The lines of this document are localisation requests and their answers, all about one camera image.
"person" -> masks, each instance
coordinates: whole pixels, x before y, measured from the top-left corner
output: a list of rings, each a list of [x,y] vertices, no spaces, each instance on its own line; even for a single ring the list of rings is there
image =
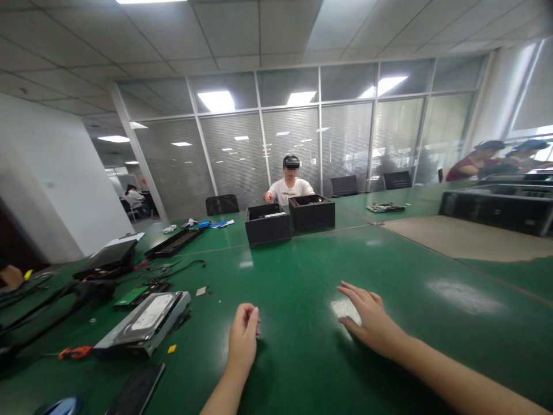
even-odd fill
[[[535,156],[539,150],[549,147],[548,143],[540,140],[528,140],[513,148],[513,151],[507,153],[504,163],[519,167],[519,173],[528,173],[537,168],[553,167],[553,163],[547,161],[534,160],[530,157]]]
[[[131,206],[131,209],[136,209],[141,217],[146,217],[150,215],[150,209],[147,205],[143,204],[146,198],[142,196],[139,192],[137,192],[136,186],[128,184],[127,190],[123,194],[123,199],[128,202],[128,204]]]
[[[541,406],[499,383],[450,359],[424,342],[409,336],[384,310],[382,298],[342,281],[338,291],[349,297],[361,325],[349,317],[338,320],[380,356],[417,376],[460,414],[550,414]],[[230,328],[225,372],[200,415],[234,415],[252,367],[259,334],[259,310],[241,304]]]
[[[449,171],[446,182],[455,180],[470,179],[478,174],[483,167],[490,167],[498,164],[498,160],[492,160],[498,151],[503,150],[505,144],[502,141],[485,141],[476,145],[474,150],[464,159],[458,161]]]
[[[282,160],[284,177],[271,185],[263,194],[263,200],[273,203],[276,198],[281,206],[288,206],[288,198],[315,194],[307,180],[297,177],[299,169],[300,160],[296,156],[286,156]]]

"glass partition wall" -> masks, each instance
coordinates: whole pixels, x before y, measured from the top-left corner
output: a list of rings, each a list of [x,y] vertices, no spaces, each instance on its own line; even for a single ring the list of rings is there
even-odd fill
[[[167,219],[205,216],[205,199],[263,203],[282,159],[332,196],[331,178],[359,191],[408,171],[414,186],[461,157],[486,56],[353,63],[118,82]]]

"hand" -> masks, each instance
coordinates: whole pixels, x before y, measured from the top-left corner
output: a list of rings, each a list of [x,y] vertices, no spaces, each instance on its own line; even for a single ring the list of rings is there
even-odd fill
[[[237,375],[249,374],[257,350],[256,335],[259,331],[259,309],[253,304],[240,304],[230,328],[229,358],[227,370]]]
[[[340,317],[340,323],[380,356],[393,359],[409,336],[386,314],[379,295],[347,282],[342,281],[342,285],[337,287],[338,291],[350,298],[361,317],[361,325],[349,317]]]

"cardboard sheet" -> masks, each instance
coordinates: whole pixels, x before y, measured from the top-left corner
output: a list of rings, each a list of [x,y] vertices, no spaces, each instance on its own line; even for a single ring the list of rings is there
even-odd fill
[[[384,228],[457,259],[517,262],[553,256],[553,240],[449,216],[386,222]]]

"red screwdriver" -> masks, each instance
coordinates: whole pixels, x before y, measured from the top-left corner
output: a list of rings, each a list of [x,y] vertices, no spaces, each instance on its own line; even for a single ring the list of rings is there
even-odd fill
[[[59,360],[82,359],[90,354],[92,346],[82,346],[76,349],[65,349],[61,353],[46,353],[45,356],[57,356]]]

